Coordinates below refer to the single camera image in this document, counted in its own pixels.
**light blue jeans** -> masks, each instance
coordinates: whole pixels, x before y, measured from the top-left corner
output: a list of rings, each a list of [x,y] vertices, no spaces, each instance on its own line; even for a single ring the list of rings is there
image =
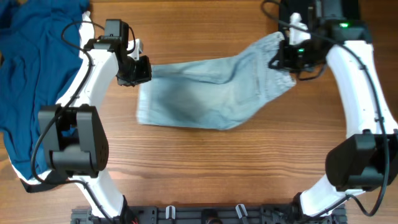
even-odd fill
[[[231,129],[295,85],[288,72],[272,70],[280,32],[239,55],[198,62],[154,65],[152,81],[140,85],[140,124]]]

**wooden table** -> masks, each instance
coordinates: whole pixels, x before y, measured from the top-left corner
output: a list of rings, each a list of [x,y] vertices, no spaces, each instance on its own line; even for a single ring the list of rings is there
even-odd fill
[[[96,0],[92,18],[102,25],[107,18],[126,21],[157,65],[236,55],[275,32],[276,24],[261,14],[259,4]],[[362,4],[384,94],[398,118],[398,2]],[[330,71],[318,80],[297,83],[230,131],[138,125],[137,93],[138,88],[117,86],[114,80],[100,110],[111,149],[108,168],[130,205],[289,202],[324,174],[327,153],[345,139],[343,108]],[[74,185],[25,193],[3,145],[0,180],[0,223],[68,223],[71,209],[88,206]],[[360,199],[370,209],[376,197],[372,192]],[[396,223],[398,181],[388,188],[373,218],[362,215],[354,202],[347,206],[350,223]]]

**black cable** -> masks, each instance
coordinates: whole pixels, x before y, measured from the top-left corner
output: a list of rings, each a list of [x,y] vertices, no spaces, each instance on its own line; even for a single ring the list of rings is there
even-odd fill
[[[389,146],[388,146],[388,139],[387,139],[386,129],[384,127],[384,118],[383,118],[382,113],[381,113],[379,97],[377,95],[376,87],[374,86],[374,83],[372,81],[372,77],[371,77],[371,75],[369,73],[369,70],[366,67],[366,65],[362,62],[362,60],[351,49],[349,49],[348,47],[344,46],[343,44],[341,44],[341,43],[339,43],[339,42],[337,42],[337,41],[335,41],[335,40],[333,40],[333,39],[331,39],[329,37],[325,37],[325,36],[322,36],[320,34],[317,34],[317,33],[314,33],[314,32],[310,32],[308,30],[305,30],[305,29],[299,28],[297,26],[293,26],[291,24],[288,24],[287,22],[284,22],[284,21],[274,17],[273,15],[269,14],[264,8],[265,4],[267,4],[267,3],[273,3],[273,4],[276,4],[276,5],[280,6],[280,3],[276,2],[274,0],[265,0],[265,1],[263,1],[261,3],[261,11],[267,17],[269,17],[270,19],[278,22],[282,26],[286,26],[286,27],[293,28],[293,29],[296,29],[296,30],[299,30],[299,31],[302,31],[302,32],[306,32],[306,33],[310,34],[312,37],[328,41],[328,42],[330,42],[332,44],[335,44],[335,45],[345,49],[349,54],[351,54],[358,61],[358,63],[361,66],[361,69],[364,71],[366,77],[369,80],[369,84],[371,86],[373,97],[374,97],[374,101],[375,101],[375,104],[376,104],[376,111],[377,111],[377,117],[378,117],[378,118],[375,119],[375,122],[378,122],[380,124],[380,129],[381,129],[381,133],[382,133],[382,136],[383,136],[384,160],[385,160],[384,161],[385,162],[385,169],[384,169],[383,183],[381,185],[381,189],[380,189],[379,195],[377,196],[376,203],[374,204],[373,209],[370,212],[367,212],[364,209],[362,203],[354,195],[347,195],[347,197],[354,199],[354,201],[358,204],[358,206],[361,209],[361,211],[366,216],[372,217],[374,214],[376,214],[377,210],[379,209],[379,207],[381,205],[381,202],[382,202],[382,200],[384,198],[384,195],[386,193],[387,184],[388,184],[388,177],[389,177],[389,172],[390,172],[390,153],[389,153]],[[321,214],[318,214],[318,215],[321,216],[321,215],[324,215],[326,213],[327,212],[322,212]]]
[[[314,217],[308,218],[305,221],[300,222],[300,224],[305,224],[308,223],[309,221],[311,221],[311,219],[314,218],[320,218],[322,215],[334,210],[335,208],[339,207],[342,203],[344,203],[345,201],[347,201],[349,199],[349,196],[346,195],[344,198],[340,199],[338,202],[336,202],[335,204],[333,204],[331,207],[329,207],[328,209],[325,209],[324,211],[322,211],[321,213],[319,213],[318,215],[315,215]]]
[[[128,50],[128,51],[127,51],[127,54],[133,53],[134,50],[136,49],[136,36],[134,35],[134,31],[132,30],[131,26],[129,26],[129,29],[130,29],[130,31],[131,31],[131,33],[132,33],[132,38],[133,38],[133,40],[134,40],[134,46],[132,47],[131,50]]]
[[[77,26],[76,26],[76,29],[79,29],[79,27],[77,27]],[[93,35],[93,37],[92,37],[92,38],[95,38],[95,29],[93,29],[93,31],[94,31],[94,35]],[[80,40],[83,40],[83,39],[81,38],[81,34],[80,34],[80,32],[79,32],[79,38],[80,38]]]
[[[69,25],[67,25],[65,28],[63,28],[62,30],[62,34],[61,34],[61,38],[62,40],[67,43],[68,45],[82,51],[88,58],[88,69],[87,72],[85,74],[85,76],[83,77],[83,80],[81,81],[81,83],[79,84],[78,88],[76,89],[76,91],[74,92],[74,94],[72,94],[70,100],[68,101],[68,103],[66,103],[66,105],[50,120],[50,122],[48,123],[48,125],[45,127],[45,129],[42,131],[41,135],[39,136],[39,139],[36,142],[36,145],[34,147],[33,153],[32,153],[32,158],[30,159],[30,169],[32,170],[32,174],[33,176],[36,178],[36,180],[38,180],[39,182],[43,183],[43,184],[48,184],[48,185],[62,185],[62,184],[81,184],[85,190],[88,192],[88,195],[91,197],[91,199],[93,200],[94,204],[97,206],[98,210],[104,215],[105,219],[107,219],[107,221],[109,221],[110,223],[114,223],[114,220],[112,218],[109,217],[109,215],[103,210],[102,205],[100,205],[100,203],[98,202],[98,200],[96,199],[96,197],[94,196],[94,193],[91,191],[91,189],[89,188],[88,184],[84,181],[81,180],[65,180],[65,181],[60,181],[60,182],[51,182],[49,180],[43,180],[39,177],[39,175],[37,175],[36,173],[36,168],[35,168],[35,161],[36,161],[36,155],[37,155],[37,151],[39,150],[40,144],[42,143],[45,135],[47,134],[47,132],[49,131],[49,129],[51,128],[51,126],[59,119],[59,117],[63,114],[63,112],[65,112],[68,107],[75,101],[75,99],[78,98],[79,92],[81,91],[81,89],[84,87],[88,77],[90,76],[91,70],[93,68],[93,60],[91,58],[91,56],[88,54],[88,52],[82,48],[80,48],[79,46],[67,41],[64,37],[64,33],[65,31],[70,27],[73,26],[75,24],[81,24],[81,23],[90,23],[93,25],[98,26],[101,29],[104,29],[104,27],[102,27],[99,24],[96,24],[95,22],[90,22],[90,21],[76,21],[76,22],[72,22]]]
[[[297,79],[298,79],[299,81],[310,81],[310,80],[317,79],[317,78],[321,77],[321,76],[325,73],[325,71],[326,71],[327,68],[328,68],[328,64],[327,64],[327,63],[324,63],[324,64],[322,65],[321,69],[319,70],[318,74],[315,75],[314,77],[301,78],[301,74],[299,73],[299,74],[297,74]]]

